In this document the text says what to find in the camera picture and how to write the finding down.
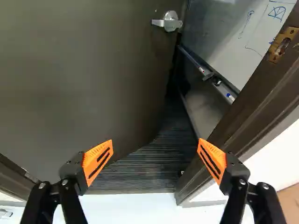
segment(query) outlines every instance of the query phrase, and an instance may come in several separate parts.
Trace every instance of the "dark gray door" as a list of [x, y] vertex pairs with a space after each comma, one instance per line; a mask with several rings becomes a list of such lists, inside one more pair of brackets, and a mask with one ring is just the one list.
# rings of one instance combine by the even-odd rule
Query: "dark gray door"
[[4, 0], [0, 153], [41, 180], [113, 140], [117, 160], [155, 136], [183, 0]]

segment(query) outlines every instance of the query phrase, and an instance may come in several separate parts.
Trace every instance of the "door handle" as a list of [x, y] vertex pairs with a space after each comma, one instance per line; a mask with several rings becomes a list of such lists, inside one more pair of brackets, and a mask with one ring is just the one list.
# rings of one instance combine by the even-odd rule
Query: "door handle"
[[178, 14], [175, 11], [168, 11], [165, 13], [162, 20], [151, 20], [151, 24], [158, 27], [164, 27], [166, 32], [172, 32], [177, 28], [181, 28], [183, 22], [178, 20]]

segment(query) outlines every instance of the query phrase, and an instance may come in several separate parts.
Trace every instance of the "black floor mat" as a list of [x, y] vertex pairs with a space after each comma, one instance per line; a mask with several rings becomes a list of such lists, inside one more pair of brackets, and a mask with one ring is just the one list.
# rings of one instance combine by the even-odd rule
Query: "black floor mat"
[[196, 154], [197, 140], [179, 99], [167, 99], [160, 132], [147, 146], [105, 167], [89, 193], [173, 192]]

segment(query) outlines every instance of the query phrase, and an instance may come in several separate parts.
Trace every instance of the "whiteboard marker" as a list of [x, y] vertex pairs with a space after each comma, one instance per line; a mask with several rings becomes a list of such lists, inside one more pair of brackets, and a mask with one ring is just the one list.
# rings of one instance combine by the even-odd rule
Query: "whiteboard marker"
[[205, 73], [205, 70], [203, 70], [201, 67], [198, 67], [198, 69], [199, 69], [202, 73]]
[[232, 102], [234, 102], [235, 98], [234, 98], [230, 93], [226, 94], [226, 96], [227, 96]]

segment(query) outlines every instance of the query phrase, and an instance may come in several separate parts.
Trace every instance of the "bolt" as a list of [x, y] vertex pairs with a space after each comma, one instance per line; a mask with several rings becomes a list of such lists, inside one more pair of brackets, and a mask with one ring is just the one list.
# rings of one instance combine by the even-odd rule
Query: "bolt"
[[64, 180], [62, 181], [61, 185], [64, 186], [64, 185], [67, 184], [67, 182], [68, 182], [68, 180], [64, 179]]
[[38, 186], [38, 188], [39, 188], [39, 189], [42, 189], [42, 188], [44, 188], [44, 186], [46, 186], [46, 184], [45, 184], [45, 183], [41, 183], [41, 184]]
[[268, 190], [269, 189], [269, 185], [266, 184], [266, 183], [263, 183], [263, 188], [266, 189], [266, 190]]
[[242, 179], [240, 179], [239, 182], [240, 182], [241, 185], [245, 185], [246, 184], [246, 182], [244, 180], [242, 180]]

